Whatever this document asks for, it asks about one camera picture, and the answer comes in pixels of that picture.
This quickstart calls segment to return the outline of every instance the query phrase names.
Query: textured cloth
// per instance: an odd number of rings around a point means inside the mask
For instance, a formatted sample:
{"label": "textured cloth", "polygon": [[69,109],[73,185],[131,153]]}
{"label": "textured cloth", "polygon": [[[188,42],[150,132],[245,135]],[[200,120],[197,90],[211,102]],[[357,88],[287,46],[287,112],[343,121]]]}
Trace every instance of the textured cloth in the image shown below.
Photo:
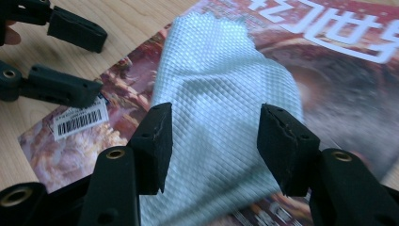
{"label": "textured cloth", "polygon": [[164,102],[172,102],[173,154],[165,193],[140,197],[144,226],[202,225],[278,190],[256,148],[261,105],[301,120],[299,95],[242,23],[197,13],[174,21],[152,104]]}

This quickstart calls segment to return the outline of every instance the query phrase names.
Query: hole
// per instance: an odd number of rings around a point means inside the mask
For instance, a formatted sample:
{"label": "hole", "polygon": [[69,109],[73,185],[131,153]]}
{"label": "hole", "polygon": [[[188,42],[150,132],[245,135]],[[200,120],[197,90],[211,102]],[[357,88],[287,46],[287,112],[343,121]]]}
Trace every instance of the hole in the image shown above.
{"label": "hole", "polygon": [[118,216],[118,211],[114,208],[107,209],[103,211],[97,218],[99,224],[109,224],[112,223]]}
{"label": "hole", "polygon": [[375,216],[375,219],[378,221],[378,222],[380,222],[380,223],[382,223],[383,225],[396,225],[396,223],[395,223],[395,220],[394,219],[392,219],[391,217],[389,217],[389,216],[384,216],[384,215],[377,215],[377,216]]}
{"label": "hole", "polygon": [[124,150],[114,150],[114,151],[109,152],[106,155],[106,157],[109,158],[109,159],[117,159],[117,158],[120,158],[120,157],[122,157],[124,155],[125,155],[125,151]]}
{"label": "hole", "polygon": [[9,192],[1,201],[0,205],[10,207],[20,204],[32,195],[32,189],[29,187],[20,187]]}
{"label": "hole", "polygon": [[350,161],[352,161],[352,157],[349,156],[349,155],[346,154],[346,153],[334,152],[334,153],[332,153],[332,155],[334,155],[334,157],[335,157],[337,160],[340,160],[340,161],[343,161],[343,162],[350,162]]}
{"label": "hole", "polygon": [[3,75],[6,77],[6,78],[13,78],[13,77],[15,77],[15,75],[17,75],[13,70],[4,70],[3,71]]}
{"label": "hole", "polygon": [[309,136],[308,135],[301,135],[300,136],[302,139],[309,139]]}

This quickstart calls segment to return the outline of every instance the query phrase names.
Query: clamp jaw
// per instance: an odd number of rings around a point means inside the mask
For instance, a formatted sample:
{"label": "clamp jaw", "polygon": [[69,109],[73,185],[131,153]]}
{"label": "clamp jaw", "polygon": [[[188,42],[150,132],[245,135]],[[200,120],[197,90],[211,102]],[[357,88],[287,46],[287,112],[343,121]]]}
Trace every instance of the clamp jaw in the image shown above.
{"label": "clamp jaw", "polygon": [[[6,21],[45,25],[48,35],[89,51],[102,51],[106,32],[97,24],[65,9],[50,8],[49,0],[1,0],[0,46],[6,36]],[[35,65],[27,79],[0,60],[0,100],[15,101],[19,95],[60,105],[86,107],[94,102],[102,85]]]}
{"label": "clamp jaw", "polygon": [[284,195],[311,190],[314,225],[399,225],[399,192],[382,186],[354,154],[320,152],[319,137],[284,109],[263,105],[257,142]]}
{"label": "clamp jaw", "polygon": [[36,25],[49,23],[49,36],[97,53],[101,53],[107,37],[97,24],[63,8],[50,8],[49,0],[1,0],[0,46],[5,41],[7,20]]}
{"label": "clamp jaw", "polygon": [[139,195],[165,187],[172,105],[150,109],[126,146],[101,152],[91,175],[53,193],[41,183],[0,191],[0,225],[140,225]]}

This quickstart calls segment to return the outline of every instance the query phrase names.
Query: magazine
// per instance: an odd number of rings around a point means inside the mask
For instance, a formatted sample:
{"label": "magazine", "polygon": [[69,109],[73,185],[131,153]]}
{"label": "magazine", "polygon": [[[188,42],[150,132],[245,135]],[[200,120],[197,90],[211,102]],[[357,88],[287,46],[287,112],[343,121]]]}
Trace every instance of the magazine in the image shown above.
{"label": "magazine", "polygon": [[[399,133],[398,7],[344,0],[201,0],[186,13],[192,11],[244,22],[256,48],[293,75],[304,122],[321,139],[320,149],[352,152],[384,179],[399,157],[399,140],[392,138]],[[101,74],[104,90],[93,108],[73,113],[61,106],[19,137],[49,191],[91,174],[100,151],[127,143],[150,107],[169,27]],[[310,211],[293,203],[298,200],[276,194],[220,220],[311,224]]]}

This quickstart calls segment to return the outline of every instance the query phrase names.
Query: wooden table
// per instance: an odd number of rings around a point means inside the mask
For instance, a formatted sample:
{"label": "wooden table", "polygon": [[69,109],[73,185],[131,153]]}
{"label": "wooden table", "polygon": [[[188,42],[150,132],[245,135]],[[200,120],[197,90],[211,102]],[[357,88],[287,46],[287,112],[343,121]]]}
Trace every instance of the wooden table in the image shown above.
{"label": "wooden table", "polygon": [[[108,32],[104,50],[90,53],[64,41],[47,37],[47,26],[13,26],[23,42],[0,47],[0,59],[26,74],[35,63],[55,70],[94,79],[134,50],[140,43],[170,23],[196,0],[69,0],[52,1],[102,26]],[[399,6],[399,0],[369,0]],[[52,105],[21,97],[13,103],[0,102],[0,190],[21,182],[37,181],[17,137],[54,110]],[[399,189],[399,167],[387,182]]]}

